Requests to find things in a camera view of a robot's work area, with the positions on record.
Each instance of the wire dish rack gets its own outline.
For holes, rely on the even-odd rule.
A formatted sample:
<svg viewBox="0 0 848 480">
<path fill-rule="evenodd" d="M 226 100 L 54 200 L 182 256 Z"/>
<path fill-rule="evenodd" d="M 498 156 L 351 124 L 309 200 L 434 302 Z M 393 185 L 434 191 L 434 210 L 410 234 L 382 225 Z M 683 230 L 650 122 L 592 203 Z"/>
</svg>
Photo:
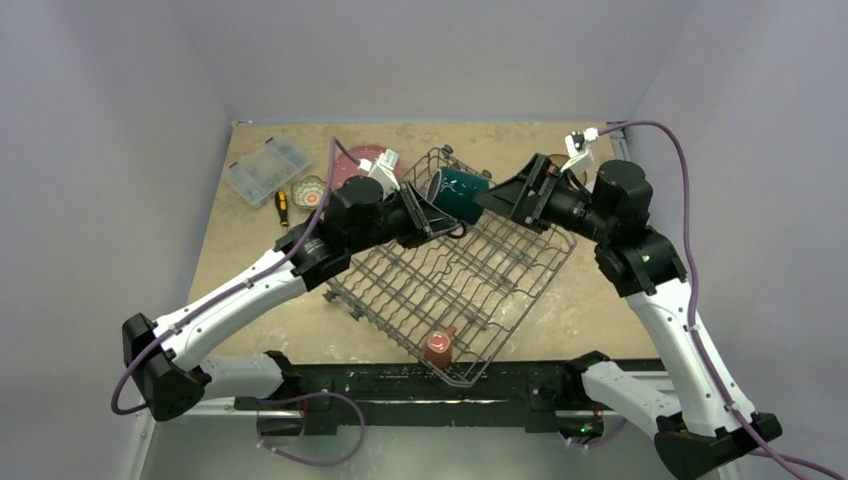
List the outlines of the wire dish rack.
<svg viewBox="0 0 848 480">
<path fill-rule="evenodd" d="M 401 181 L 426 192 L 441 167 L 478 173 L 452 153 L 448 145 L 433 148 Z M 392 242 L 356 255 L 348 273 L 328 282 L 324 297 L 341 299 L 354 319 L 365 317 L 449 385 L 470 387 L 575 245 L 564 230 L 539 235 L 485 212 L 461 239 L 443 236 L 408 250 Z M 441 370 L 424 358 L 422 345 L 428 334 L 451 325 L 453 363 Z"/>
</svg>

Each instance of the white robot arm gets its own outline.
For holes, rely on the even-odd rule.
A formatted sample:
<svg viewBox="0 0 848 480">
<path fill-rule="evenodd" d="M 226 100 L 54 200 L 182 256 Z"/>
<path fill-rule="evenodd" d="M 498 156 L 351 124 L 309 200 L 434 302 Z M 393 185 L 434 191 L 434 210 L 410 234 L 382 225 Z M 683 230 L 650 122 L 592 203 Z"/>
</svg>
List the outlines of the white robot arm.
<svg viewBox="0 0 848 480">
<path fill-rule="evenodd" d="M 591 133 L 596 138 L 597 131 Z M 571 140 L 572 149 L 587 148 L 585 138 L 578 135 Z M 354 253 L 389 241 L 412 248 L 462 226 L 409 185 L 397 186 L 384 198 L 385 188 L 395 185 L 353 177 L 331 194 L 314 231 L 305 225 L 292 228 L 254 265 L 183 309 L 155 321 L 142 314 L 127 320 L 124 361 L 138 364 L 132 378 L 153 417 L 169 420 L 201 400 L 273 395 L 290 367 L 284 355 L 267 352 L 233 358 L 210 355 L 212 350 L 271 308 L 346 270 Z M 692 330 L 732 390 L 736 413 L 767 441 L 781 430 L 773 415 L 758 413 L 739 389 L 700 318 L 692 326 L 687 322 L 691 289 L 686 271 L 671 242 L 647 225 L 651 195 L 644 172 L 634 164 L 604 163 L 589 192 L 576 181 L 573 170 L 536 154 L 518 175 L 477 194 L 474 202 L 528 229 L 541 232 L 555 224 L 597 243 L 601 272 L 647 329 L 676 396 L 651 389 L 603 358 L 580 366 L 577 389 L 654 438 L 660 457 L 675 476 L 696 478 L 746 455 L 756 444 L 716 391 Z M 283 262 L 304 235 L 303 248 Z M 255 272 L 268 270 L 255 280 Z M 218 297 L 225 298 L 210 307 Z M 198 309 L 202 313 L 183 325 L 186 315 Z M 141 358 L 145 349 L 148 353 Z"/>
</svg>

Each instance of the gray wall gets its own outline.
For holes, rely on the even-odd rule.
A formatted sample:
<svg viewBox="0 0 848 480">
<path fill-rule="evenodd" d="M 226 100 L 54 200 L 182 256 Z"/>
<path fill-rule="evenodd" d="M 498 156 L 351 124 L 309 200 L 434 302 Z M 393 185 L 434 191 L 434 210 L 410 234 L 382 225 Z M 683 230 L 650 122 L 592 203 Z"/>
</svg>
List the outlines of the gray wall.
<svg viewBox="0 0 848 480">
<path fill-rule="evenodd" d="M 185 301 L 227 118 L 164 0 L 0 25 L 0 478 L 117 478 L 120 325 Z"/>
<path fill-rule="evenodd" d="M 174 0 L 255 121 L 619 120 L 695 0 Z"/>
<path fill-rule="evenodd" d="M 690 157 L 701 312 L 786 453 L 848 473 L 848 3 L 699 2 L 636 117 Z M 628 132 L 678 240 L 681 183 L 662 134 Z M 745 460 L 744 478 L 784 478 Z"/>
</svg>

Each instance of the teal mug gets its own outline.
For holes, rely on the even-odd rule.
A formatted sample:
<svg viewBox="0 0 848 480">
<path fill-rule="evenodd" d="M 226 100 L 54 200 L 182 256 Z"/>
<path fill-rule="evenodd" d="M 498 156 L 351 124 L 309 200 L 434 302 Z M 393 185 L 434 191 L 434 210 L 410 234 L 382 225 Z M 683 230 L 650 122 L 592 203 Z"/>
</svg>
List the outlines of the teal mug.
<svg viewBox="0 0 848 480">
<path fill-rule="evenodd" d="M 440 168 L 430 179 L 427 201 L 439 210 L 474 225 L 483 215 L 483 207 L 474 203 L 474 195 L 489 189 L 489 180 L 455 168 Z"/>
</svg>

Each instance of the table surface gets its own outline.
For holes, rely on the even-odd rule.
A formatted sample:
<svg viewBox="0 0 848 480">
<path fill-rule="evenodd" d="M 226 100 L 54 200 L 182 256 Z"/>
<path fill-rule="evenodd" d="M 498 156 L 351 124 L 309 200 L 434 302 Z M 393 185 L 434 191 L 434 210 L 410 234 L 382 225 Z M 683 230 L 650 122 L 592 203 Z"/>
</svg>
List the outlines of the table surface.
<svg viewBox="0 0 848 480">
<path fill-rule="evenodd" d="M 348 148 L 381 144 L 401 154 L 411 166 L 430 148 L 450 144 L 454 155 L 477 170 L 488 169 L 495 181 L 514 175 L 536 153 L 564 153 L 567 132 L 600 126 L 588 123 L 443 123 L 235 125 L 227 165 L 284 132 L 313 159 L 298 178 L 326 179 L 329 139 Z M 594 147 L 595 164 L 613 158 L 602 139 Z M 289 205 L 289 221 L 306 220 L 308 211 Z M 221 180 L 192 283 L 194 301 L 255 262 L 284 234 L 272 202 L 254 209 Z M 414 362 L 401 347 L 367 321 L 357 322 L 349 309 L 328 303 L 316 288 L 273 309 L 227 341 L 215 353 L 249 355 L 280 350 L 294 363 Z M 498 354 L 498 360 L 569 359 L 591 350 L 613 358 L 656 357 L 656 349 L 624 300 L 598 271 L 593 244 L 577 246 L 547 291 Z"/>
</svg>

